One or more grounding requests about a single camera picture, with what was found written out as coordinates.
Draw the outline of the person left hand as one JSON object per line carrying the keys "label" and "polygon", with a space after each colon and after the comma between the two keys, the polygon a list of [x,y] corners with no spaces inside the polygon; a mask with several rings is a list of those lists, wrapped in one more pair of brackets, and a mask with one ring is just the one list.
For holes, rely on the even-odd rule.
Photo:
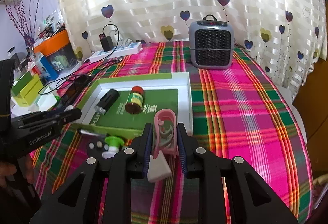
{"label": "person left hand", "polygon": [[[28,183],[34,183],[34,171],[33,171],[33,161],[31,156],[28,154],[24,158],[24,177]],[[1,187],[6,188],[6,177],[12,176],[16,173],[17,168],[15,165],[8,162],[1,162]]]}

